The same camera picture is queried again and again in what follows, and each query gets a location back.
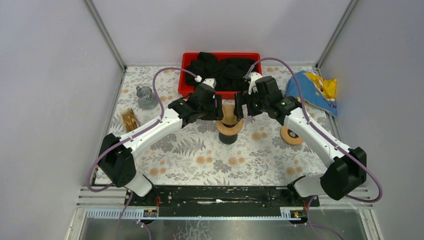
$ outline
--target yellow fabric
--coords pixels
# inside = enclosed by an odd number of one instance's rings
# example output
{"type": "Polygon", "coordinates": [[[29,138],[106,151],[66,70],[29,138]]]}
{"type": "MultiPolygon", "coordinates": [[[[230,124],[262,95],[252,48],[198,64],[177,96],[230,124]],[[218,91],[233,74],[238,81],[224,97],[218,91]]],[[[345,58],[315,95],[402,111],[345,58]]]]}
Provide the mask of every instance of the yellow fabric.
{"type": "Polygon", "coordinates": [[[305,72],[307,78],[309,78],[315,85],[316,89],[319,90],[324,98],[331,102],[336,101],[336,86],[337,79],[326,80],[318,75],[310,72],[305,72]]]}

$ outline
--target black towel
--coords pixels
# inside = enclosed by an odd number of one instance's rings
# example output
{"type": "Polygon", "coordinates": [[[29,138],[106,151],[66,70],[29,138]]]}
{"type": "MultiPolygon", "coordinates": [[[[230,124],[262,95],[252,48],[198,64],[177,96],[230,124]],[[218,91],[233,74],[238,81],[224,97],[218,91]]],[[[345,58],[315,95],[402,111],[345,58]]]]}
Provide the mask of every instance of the black towel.
{"type": "MultiPolygon", "coordinates": [[[[215,79],[215,91],[242,92],[249,89],[249,82],[243,77],[255,62],[253,59],[230,57],[218,61],[216,56],[207,52],[200,52],[197,59],[191,61],[186,69],[201,76],[203,80],[215,79]]],[[[185,83],[194,86],[199,84],[190,74],[185,74],[185,83]]]]}

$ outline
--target floral pattern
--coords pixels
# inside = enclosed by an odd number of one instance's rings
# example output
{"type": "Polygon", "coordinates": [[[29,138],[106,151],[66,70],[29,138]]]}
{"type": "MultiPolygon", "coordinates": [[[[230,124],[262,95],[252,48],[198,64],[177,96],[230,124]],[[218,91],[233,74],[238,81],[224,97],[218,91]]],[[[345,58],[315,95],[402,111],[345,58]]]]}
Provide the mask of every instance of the floral pattern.
{"type": "MultiPolygon", "coordinates": [[[[130,66],[122,85],[113,114],[110,133],[125,133],[120,110],[131,108],[141,126],[160,114],[160,107],[143,110],[137,104],[137,86],[152,87],[154,74],[163,66],[130,66]]],[[[293,66],[295,72],[312,72],[311,66],[293,66]]],[[[280,89],[286,88],[290,73],[281,66],[262,68],[264,76],[273,76],[280,89]]],[[[181,97],[178,94],[179,71],[166,70],[156,80],[157,93],[167,106],[181,97]]],[[[224,100],[224,104],[234,104],[224,100]]],[[[330,123],[323,110],[307,105],[310,115],[330,131],[330,123]]],[[[146,154],[135,159],[139,173],[158,185],[250,185],[284,186],[302,175],[325,171],[318,156],[306,146],[292,146],[280,137],[280,124],[265,113],[245,116],[238,139],[225,145],[218,138],[214,121],[198,120],[154,143],[146,154]]],[[[99,169],[95,183],[110,183],[99,169]]]]}

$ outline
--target white wall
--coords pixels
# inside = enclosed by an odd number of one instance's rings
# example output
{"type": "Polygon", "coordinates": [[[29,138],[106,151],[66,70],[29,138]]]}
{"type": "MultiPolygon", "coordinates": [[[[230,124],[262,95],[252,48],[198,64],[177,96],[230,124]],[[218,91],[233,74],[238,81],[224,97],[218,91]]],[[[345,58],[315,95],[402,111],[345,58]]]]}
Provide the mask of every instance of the white wall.
{"type": "Polygon", "coordinates": [[[375,209],[386,240],[423,238],[423,13],[422,0],[360,1],[322,67],[339,80],[344,140],[366,150],[382,183],[375,209]]]}
{"type": "Polygon", "coordinates": [[[82,0],[0,6],[0,239],[63,239],[120,70],[82,0]]]}
{"type": "Polygon", "coordinates": [[[349,0],[94,0],[128,65],[184,52],[258,52],[315,63],[349,0]]]}

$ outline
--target gray floor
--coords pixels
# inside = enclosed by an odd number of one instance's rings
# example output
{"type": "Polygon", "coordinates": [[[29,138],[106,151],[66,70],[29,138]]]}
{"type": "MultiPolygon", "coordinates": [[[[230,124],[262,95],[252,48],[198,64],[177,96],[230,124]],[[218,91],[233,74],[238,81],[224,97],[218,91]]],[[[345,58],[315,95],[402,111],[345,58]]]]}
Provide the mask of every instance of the gray floor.
{"type": "MultiPolygon", "coordinates": [[[[312,221],[335,229],[344,240],[367,239],[355,210],[311,210],[312,221]]],[[[88,218],[81,240],[114,240],[116,219],[88,218]]],[[[148,225],[153,240],[318,240],[311,227],[293,227],[281,220],[156,220],[148,225]]],[[[332,232],[319,229],[325,240],[339,240],[332,232]]],[[[135,220],[122,220],[119,240],[148,240],[147,231],[135,220]]]]}

